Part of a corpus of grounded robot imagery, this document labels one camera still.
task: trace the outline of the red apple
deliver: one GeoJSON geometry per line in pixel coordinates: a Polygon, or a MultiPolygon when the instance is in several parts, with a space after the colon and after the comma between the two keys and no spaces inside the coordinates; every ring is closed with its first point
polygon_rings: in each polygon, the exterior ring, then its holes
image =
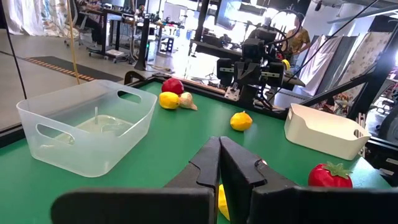
{"type": "Polygon", "coordinates": [[[184,86],[180,80],[176,78],[169,78],[168,80],[164,81],[162,85],[162,92],[166,91],[180,95],[184,92],[184,86]]]}

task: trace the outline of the white plastic bin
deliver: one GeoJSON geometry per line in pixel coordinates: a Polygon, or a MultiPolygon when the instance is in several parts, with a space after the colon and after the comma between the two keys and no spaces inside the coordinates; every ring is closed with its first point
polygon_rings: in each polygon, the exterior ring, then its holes
{"type": "Polygon", "coordinates": [[[355,121],[295,103],[286,117],[285,136],[293,143],[346,160],[353,160],[371,137],[355,121]],[[356,130],[361,137],[355,136],[356,130]]]}
{"type": "Polygon", "coordinates": [[[147,134],[156,100],[146,91],[95,80],[22,100],[17,109],[32,157],[99,177],[147,134]]]}

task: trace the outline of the green table surface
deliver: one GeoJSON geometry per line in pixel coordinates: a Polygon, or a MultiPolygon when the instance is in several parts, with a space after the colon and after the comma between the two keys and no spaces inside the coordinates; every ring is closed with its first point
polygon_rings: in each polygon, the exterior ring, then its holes
{"type": "MultiPolygon", "coordinates": [[[[141,89],[159,95],[160,83],[141,89]]],[[[25,139],[0,149],[0,223],[51,223],[50,207],[59,195],[80,187],[161,188],[177,175],[211,136],[227,136],[261,156],[271,168],[299,185],[319,163],[342,162],[354,187],[389,188],[362,157],[345,161],[286,140],[284,121],[247,111],[253,125],[234,131],[229,120],[241,108],[193,95],[198,111],[164,110],[159,104],[149,132],[109,173],[82,177],[30,156],[25,139]]],[[[218,223],[228,223],[218,215],[218,223]]]]}

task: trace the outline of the yellow shirt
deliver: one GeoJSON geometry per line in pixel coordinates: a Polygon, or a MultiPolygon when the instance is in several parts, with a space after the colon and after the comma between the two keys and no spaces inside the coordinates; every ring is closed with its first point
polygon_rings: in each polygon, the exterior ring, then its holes
{"type": "MultiPolygon", "coordinates": [[[[294,29],[288,31],[286,37],[290,37],[294,34],[294,29]]],[[[309,44],[311,42],[310,36],[308,35],[308,31],[306,31],[303,27],[300,31],[294,36],[293,38],[287,41],[289,43],[289,51],[292,53],[298,52],[302,47],[303,44],[309,44]]]]}

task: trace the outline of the yellow object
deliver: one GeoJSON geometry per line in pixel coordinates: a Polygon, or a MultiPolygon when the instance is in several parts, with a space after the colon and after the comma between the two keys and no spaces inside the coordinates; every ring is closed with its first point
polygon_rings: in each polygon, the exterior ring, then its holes
{"type": "Polygon", "coordinates": [[[192,94],[185,92],[180,96],[180,106],[182,108],[198,110],[198,107],[193,103],[192,94]]]}
{"type": "Polygon", "coordinates": [[[67,4],[67,9],[68,9],[69,31],[70,31],[70,50],[72,51],[73,69],[75,70],[75,77],[76,77],[77,85],[80,85],[79,73],[77,72],[77,66],[76,66],[75,44],[74,44],[74,40],[73,40],[73,27],[72,27],[73,21],[72,21],[72,15],[70,14],[69,2],[67,4]]]}
{"type": "Polygon", "coordinates": [[[250,128],[253,120],[247,113],[243,111],[242,113],[234,114],[229,123],[233,129],[237,131],[244,131],[250,128]]]}
{"type": "Polygon", "coordinates": [[[163,92],[159,95],[159,104],[165,109],[175,109],[180,106],[180,98],[172,92],[163,92]]]}
{"type": "Polygon", "coordinates": [[[218,188],[218,209],[220,210],[221,214],[223,214],[225,218],[229,221],[228,206],[226,204],[224,186],[222,184],[218,188]]]}
{"type": "Polygon", "coordinates": [[[288,60],[283,59],[282,62],[286,65],[286,70],[290,70],[290,63],[288,60]]]}

